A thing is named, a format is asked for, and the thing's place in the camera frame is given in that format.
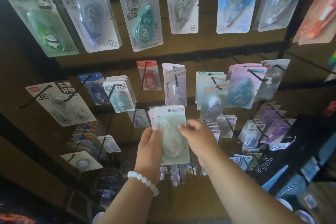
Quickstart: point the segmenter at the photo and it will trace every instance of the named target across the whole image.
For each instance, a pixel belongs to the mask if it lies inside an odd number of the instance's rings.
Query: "person's right hand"
[[[180,124],[180,133],[188,139],[191,150],[196,154],[199,163],[204,167],[206,159],[222,152],[211,129],[198,120],[187,120],[187,127]]]

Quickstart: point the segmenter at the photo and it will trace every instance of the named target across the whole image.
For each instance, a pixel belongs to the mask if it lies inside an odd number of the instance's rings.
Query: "white beaded bracelet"
[[[142,183],[144,183],[147,187],[150,188],[150,190],[153,192],[153,196],[156,197],[159,194],[159,190],[157,187],[155,187],[154,184],[151,183],[150,180],[148,180],[145,176],[142,176],[142,174],[138,174],[136,171],[129,171],[127,174],[128,178],[136,178]]]

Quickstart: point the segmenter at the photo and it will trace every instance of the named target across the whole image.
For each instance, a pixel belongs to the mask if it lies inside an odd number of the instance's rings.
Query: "teal correction tape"
[[[134,29],[134,35],[141,43],[148,43],[154,36],[154,14],[151,5],[146,5]]]

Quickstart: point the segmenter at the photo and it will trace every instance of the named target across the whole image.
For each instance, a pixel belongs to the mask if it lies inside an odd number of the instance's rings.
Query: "forearm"
[[[153,192],[136,178],[130,178],[97,224],[145,224]]]
[[[205,170],[233,223],[304,223],[275,200],[221,150],[204,159]]]

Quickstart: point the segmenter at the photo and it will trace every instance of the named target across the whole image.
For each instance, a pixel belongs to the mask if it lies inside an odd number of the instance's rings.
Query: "hand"
[[[206,159],[217,152],[222,152],[211,129],[198,120],[187,120],[187,127],[180,124],[180,133],[188,139],[191,150],[198,157],[204,168]]]
[[[161,166],[160,130],[146,128],[141,136],[136,156],[135,171],[157,185]]]

